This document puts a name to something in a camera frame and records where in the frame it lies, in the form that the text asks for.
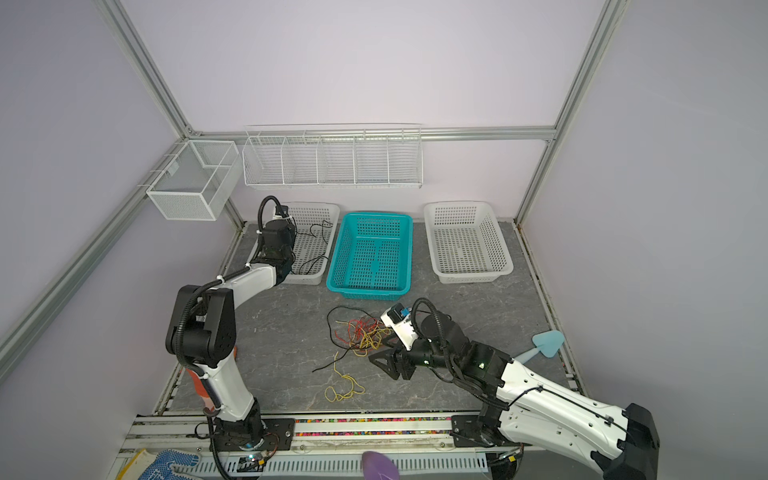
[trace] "table surface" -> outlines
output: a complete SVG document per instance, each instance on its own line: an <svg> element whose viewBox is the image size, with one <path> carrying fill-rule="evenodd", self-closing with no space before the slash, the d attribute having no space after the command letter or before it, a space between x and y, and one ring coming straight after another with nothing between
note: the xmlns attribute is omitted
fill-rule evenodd
<svg viewBox="0 0 768 480"><path fill-rule="evenodd" d="M516 356L532 348L531 337L549 330L549 325L515 227L511 223L499 225L514 271L490 283L443 284L432 270L424 223L414 223L411 290L400 302L410 305L425 296L451 315L469 339ZM230 268L246 262L255 241L256 227L249 226ZM320 285L282 284L259 293L237 309L237 366L263 412L480 409L479 400L459 387L440 382L428 369L417 369L410 381L395 381L367 358L352 353L337 363L337 369L354 377L365 393L329 402L324 396L326 387L334 386L343 393L351 385L331 368L312 373L339 351L328 337L326 314L334 306L347 305L380 315L394 302L346 299L326 288L326 276L327 268ZM338 309L331 321L338 325L335 320L346 322L359 315ZM547 359L537 355L526 366L554 382L568 384L559 356ZM189 375L184 374L169 410L202 407Z"/></svg>

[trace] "white wire rack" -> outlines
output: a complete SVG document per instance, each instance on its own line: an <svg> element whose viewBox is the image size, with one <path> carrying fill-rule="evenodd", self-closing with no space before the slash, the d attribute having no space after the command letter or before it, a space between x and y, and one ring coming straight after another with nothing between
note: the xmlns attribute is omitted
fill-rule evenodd
<svg viewBox="0 0 768 480"><path fill-rule="evenodd" d="M243 146L245 184L255 188L421 187L418 129L252 131Z"/></svg>
<svg viewBox="0 0 768 480"><path fill-rule="evenodd" d="M147 195L168 220L216 220L242 170L233 141L189 140Z"/></svg>

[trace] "blue dotted glove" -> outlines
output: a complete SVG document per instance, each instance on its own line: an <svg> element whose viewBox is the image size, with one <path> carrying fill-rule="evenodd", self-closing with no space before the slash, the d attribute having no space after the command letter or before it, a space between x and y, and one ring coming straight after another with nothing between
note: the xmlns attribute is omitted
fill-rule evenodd
<svg viewBox="0 0 768 480"><path fill-rule="evenodd" d="M163 450L149 465L139 480L190 480L195 478L184 473L174 472L172 465L194 467L200 461L200 456L194 453L179 452L178 450Z"/></svg>

